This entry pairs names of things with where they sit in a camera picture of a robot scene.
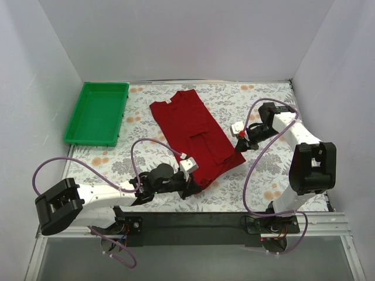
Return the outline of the red t shirt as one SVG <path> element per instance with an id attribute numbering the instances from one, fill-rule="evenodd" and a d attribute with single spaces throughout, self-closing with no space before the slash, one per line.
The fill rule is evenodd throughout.
<path id="1" fill-rule="evenodd" d="M 150 109 L 170 147 L 196 161 L 199 168 L 193 177 L 202 190 L 245 162 L 195 90 L 178 91 L 167 101 L 153 102 Z"/>

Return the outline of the green plastic tray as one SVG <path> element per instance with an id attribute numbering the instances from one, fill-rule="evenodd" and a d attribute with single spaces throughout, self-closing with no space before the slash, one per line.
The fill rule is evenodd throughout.
<path id="1" fill-rule="evenodd" d="M 115 147 L 128 90 L 127 83 L 84 83 L 63 140 L 76 146 Z"/>

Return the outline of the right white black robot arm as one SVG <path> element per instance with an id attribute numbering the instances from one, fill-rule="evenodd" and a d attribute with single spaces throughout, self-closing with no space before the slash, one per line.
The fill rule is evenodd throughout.
<path id="1" fill-rule="evenodd" d="M 273 144 L 284 137 L 293 151 L 288 172 L 289 185 L 263 213 L 250 211 L 244 219 L 248 232 L 282 233 L 288 228 L 299 232 L 296 214 L 311 198 L 334 188 L 336 183 L 336 146 L 313 136 L 300 122 L 298 111 L 275 99 L 261 99 L 258 113 L 261 121 L 231 125 L 236 137 L 236 152 L 258 150 L 268 140 Z"/>

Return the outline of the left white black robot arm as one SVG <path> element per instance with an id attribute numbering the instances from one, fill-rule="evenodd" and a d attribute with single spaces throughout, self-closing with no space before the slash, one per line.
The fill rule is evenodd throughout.
<path id="1" fill-rule="evenodd" d="M 35 200 L 40 230 L 49 236 L 74 225 L 119 234 L 126 224 L 122 207 L 146 204 L 160 193 L 177 192 L 182 199 L 198 193 L 200 187 L 193 179 L 197 168 L 191 159 L 180 161 L 178 170 L 162 163 L 121 183 L 120 190 L 110 185 L 78 184 L 72 178 L 63 179 Z"/>

